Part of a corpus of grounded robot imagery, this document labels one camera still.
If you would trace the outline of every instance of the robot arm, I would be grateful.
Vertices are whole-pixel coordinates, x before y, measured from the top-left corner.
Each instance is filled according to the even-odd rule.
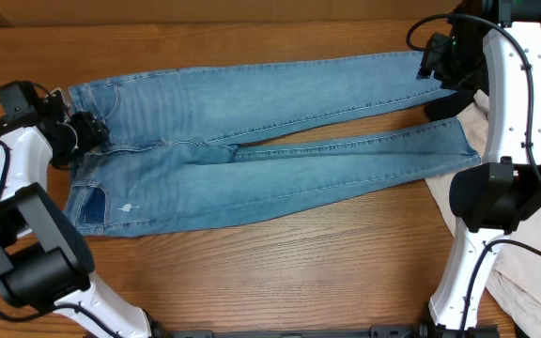
[[[0,141],[9,148],[0,199],[0,295],[12,306],[30,305],[45,313],[54,309],[97,337],[110,336],[101,325],[119,337],[163,337],[157,322],[97,275],[85,240],[45,191],[50,161],[68,164],[100,144],[107,139],[105,125],[90,113],[66,117],[60,90],[40,99],[29,82],[0,87],[0,102],[6,112]],[[0,145],[0,179],[6,155]],[[14,254],[5,251],[29,232],[37,243]]]
[[[527,132],[532,134],[534,159],[541,163],[541,2],[516,2],[507,7],[504,1],[467,0],[455,13],[501,24],[523,48],[532,65],[534,92],[533,129]],[[525,149],[529,84],[518,51],[494,29],[486,32],[469,23],[451,23],[452,38],[443,48],[444,36],[434,35],[427,43],[419,74],[427,77],[434,71],[436,78],[444,80],[444,87],[476,90],[484,88],[482,77],[487,71],[490,107],[483,164],[458,173],[450,189],[455,241],[440,286],[429,302],[434,329],[444,336],[463,324],[465,330],[477,324],[479,301],[502,246],[494,246],[487,254],[478,269],[471,299],[466,300],[471,274],[486,245],[508,239],[519,221],[527,220],[541,207],[541,188]],[[485,64],[479,46],[483,47]]]

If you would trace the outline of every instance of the jeans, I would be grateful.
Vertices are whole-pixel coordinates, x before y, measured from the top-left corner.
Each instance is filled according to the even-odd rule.
[[[84,235],[264,221],[479,163],[454,119],[292,146],[245,146],[451,94],[419,53],[190,68],[70,89],[109,142],[74,165],[65,213]]]

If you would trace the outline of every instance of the light blue denim jeans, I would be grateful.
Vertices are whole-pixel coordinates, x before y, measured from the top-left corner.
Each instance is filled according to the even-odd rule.
[[[110,130],[72,172],[85,235],[134,237],[268,220],[479,163],[454,119],[291,146],[243,146],[449,95],[418,53],[191,68],[70,89]]]

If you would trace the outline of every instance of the white plastic housing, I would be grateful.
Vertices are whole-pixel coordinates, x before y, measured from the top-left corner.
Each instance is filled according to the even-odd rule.
[[[541,23],[513,23],[504,28],[525,50],[533,75],[533,157],[541,162]],[[503,156],[515,164],[528,164],[525,142],[528,85],[523,62],[513,45],[491,30],[484,37],[489,77],[489,130],[484,162]]]
[[[445,325],[446,329],[458,330],[465,308],[465,296],[469,288],[472,271],[485,244],[495,239],[505,239],[502,230],[480,229],[476,234],[467,229],[460,218],[456,218],[455,241],[448,257],[446,270],[441,277],[438,291],[431,296],[429,312],[434,322]],[[471,292],[471,307],[467,316],[466,327],[477,325],[477,308],[486,288],[487,277],[502,245],[495,245],[488,253],[479,269]]]
[[[0,137],[10,149],[10,162],[6,188],[1,195],[4,201],[20,188],[37,182],[47,191],[47,165],[52,159],[52,147],[37,127],[18,128]],[[6,153],[0,146],[0,178]]]
[[[55,305],[80,305],[103,322],[108,329],[115,331],[123,338],[147,338],[151,335],[149,322],[143,310],[128,304],[95,272],[89,275],[89,281],[91,282],[89,289],[86,291],[74,291],[57,300]],[[56,310],[54,312],[74,320],[96,337],[110,337],[91,319],[81,313],[77,314],[71,309]]]

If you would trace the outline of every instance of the jeans pocket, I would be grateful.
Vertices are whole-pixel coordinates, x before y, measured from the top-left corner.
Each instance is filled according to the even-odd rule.
[[[120,84],[102,85],[89,88],[99,118],[109,120],[120,106]]]

